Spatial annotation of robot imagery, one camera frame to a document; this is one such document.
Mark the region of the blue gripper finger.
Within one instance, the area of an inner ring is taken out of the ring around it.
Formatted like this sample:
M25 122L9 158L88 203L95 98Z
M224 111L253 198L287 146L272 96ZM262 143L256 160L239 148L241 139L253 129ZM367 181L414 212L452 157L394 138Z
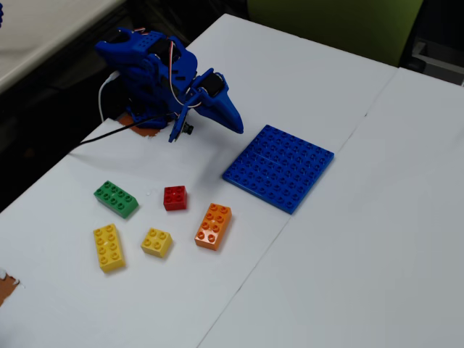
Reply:
M230 131L238 134L244 132L241 116L226 90L219 92L214 97L208 94L202 97L202 115L214 120Z

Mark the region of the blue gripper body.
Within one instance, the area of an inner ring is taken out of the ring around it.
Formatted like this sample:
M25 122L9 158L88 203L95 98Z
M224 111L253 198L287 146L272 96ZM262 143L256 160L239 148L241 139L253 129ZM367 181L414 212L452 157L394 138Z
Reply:
M196 93L204 91L211 99L219 96L222 92L228 92L228 84L224 76L215 72L213 68L208 69L202 75L196 76L187 92L190 99Z

